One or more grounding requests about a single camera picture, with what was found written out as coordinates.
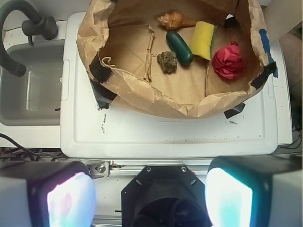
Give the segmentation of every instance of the red paper flower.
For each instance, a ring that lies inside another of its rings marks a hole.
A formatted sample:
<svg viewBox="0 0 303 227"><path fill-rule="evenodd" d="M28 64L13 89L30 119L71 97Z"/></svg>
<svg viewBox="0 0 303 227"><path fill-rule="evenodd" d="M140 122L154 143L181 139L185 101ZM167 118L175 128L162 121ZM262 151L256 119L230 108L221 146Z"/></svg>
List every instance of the red paper flower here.
<svg viewBox="0 0 303 227"><path fill-rule="evenodd" d="M244 62L238 44L231 42L226 47L218 50L214 54L212 65L218 75L227 79L240 76L244 68Z"/></svg>

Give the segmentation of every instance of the black faucet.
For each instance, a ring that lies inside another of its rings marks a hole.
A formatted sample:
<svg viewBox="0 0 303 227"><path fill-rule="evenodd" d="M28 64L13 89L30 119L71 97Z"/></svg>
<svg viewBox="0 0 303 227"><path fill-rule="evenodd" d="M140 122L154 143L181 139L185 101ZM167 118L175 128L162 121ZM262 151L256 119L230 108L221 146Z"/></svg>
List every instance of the black faucet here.
<svg viewBox="0 0 303 227"><path fill-rule="evenodd" d="M19 10L24 13L29 20L23 21L22 31L28 36L28 42L33 45L32 35L42 35L46 40L54 39L58 34L56 21L53 17L46 17L38 13L25 0L11 0L0 8L0 66L11 74L22 77L26 72L26 67L14 61L6 53L2 40L3 24L10 12Z"/></svg>

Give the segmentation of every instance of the gray sink basin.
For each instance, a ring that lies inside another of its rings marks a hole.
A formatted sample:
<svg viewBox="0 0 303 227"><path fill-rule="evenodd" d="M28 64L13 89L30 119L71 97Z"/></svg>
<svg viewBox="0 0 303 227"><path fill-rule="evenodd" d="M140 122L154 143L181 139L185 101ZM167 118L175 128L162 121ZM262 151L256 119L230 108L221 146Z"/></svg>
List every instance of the gray sink basin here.
<svg viewBox="0 0 303 227"><path fill-rule="evenodd" d="M9 56L24 76L0 74L0 122L7 126L59 125L64 40L15 45Z"/></svg>

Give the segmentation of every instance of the white tray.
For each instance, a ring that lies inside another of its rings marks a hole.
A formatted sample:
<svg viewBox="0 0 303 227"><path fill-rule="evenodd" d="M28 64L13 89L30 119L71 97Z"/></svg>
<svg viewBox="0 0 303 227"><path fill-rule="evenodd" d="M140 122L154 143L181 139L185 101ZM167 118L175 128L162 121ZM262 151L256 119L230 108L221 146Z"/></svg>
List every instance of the white tray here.
<svg viewBox="0 0 303 227"><path fill-rule="evenodd" d="M61 101L61 149L82 158L196 158L270 154L277 148L273 78L242 113L172 120L113 105L98 110L76 46L85 13L67 23Z"/></svg>

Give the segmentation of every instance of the toy cucumber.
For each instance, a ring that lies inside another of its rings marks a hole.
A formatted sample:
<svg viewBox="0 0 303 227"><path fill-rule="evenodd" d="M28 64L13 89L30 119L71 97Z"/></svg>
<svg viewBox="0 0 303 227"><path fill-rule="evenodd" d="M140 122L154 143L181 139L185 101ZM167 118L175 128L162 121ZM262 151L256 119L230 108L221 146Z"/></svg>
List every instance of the toy cucumber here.
<svg viewBox="0 0 303 227"><path fill-rule="evenodd" d="M169 47L176 53L177 59L182 65L189 64L193 61L194 56L190 48L177 32L167 32L166 40Z"/></svg>

